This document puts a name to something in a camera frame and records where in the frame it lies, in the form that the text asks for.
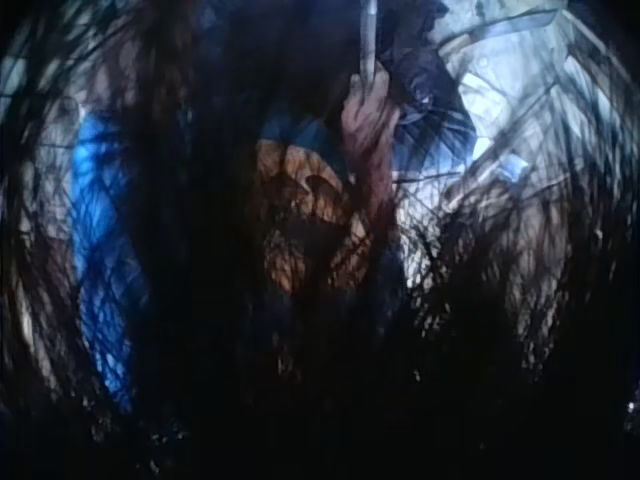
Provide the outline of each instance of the dark hair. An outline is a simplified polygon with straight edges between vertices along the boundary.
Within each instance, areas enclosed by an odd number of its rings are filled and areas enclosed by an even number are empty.
[[[410,287],[380,281],[394,237],[381,235],[339,318],[327,306],[327,262],[280,328],[263,267],[270,224],[248,213],[253,146],[280,95],[304,113],[339,111],[347,79],[334,93],[334,72],[357,58],[308,82],[330,61],[290,68],[303,50],[283,32],[302,2],[270,18],[282,28],[226,3],[49,1],[24,27],[24,76],[0,125],[7,478],[629,473],[638,437],[624,429],[625,409],[640,341],[635,90],[620,85],[612,116],[559,78],[584,116],[575,132],[549,105],[541,167],[560,180],[539,168],[515,184],[450,193],[450,208],[400,232],[405,255],[419,259]],[[203,30],[209,14],[215,27]],[[117,221],[78,278],[69,123],[83,82],[107,125],[95,139],[109,146],[102,178],[127,175],[116,191],[99,187]],[[51,125],[62,147],[48,145]],[[520,134],[514,121],[483,159]],[[112,261],[115,251],[123,258]],[[126,277],[122,291],[107,288],[114,275]],[[93,313],[83,310],[89,286],[104,291]],[[396,305],[380,333],[385,295]],[[83,332],[83,315],[104,311],[119,313],[131,345],[125,408]],[[100,332],[93,341],[109,348]]]

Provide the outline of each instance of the hand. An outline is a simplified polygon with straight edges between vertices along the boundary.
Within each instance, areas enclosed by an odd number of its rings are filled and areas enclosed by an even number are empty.
[[[391,146],[400,111],[388,98],[389,74],[378,63],[368,92],[359,75],[351,77],[342,110],[342,133],[349,166],[362,189],[373,220],[380,206],[391,200]]]

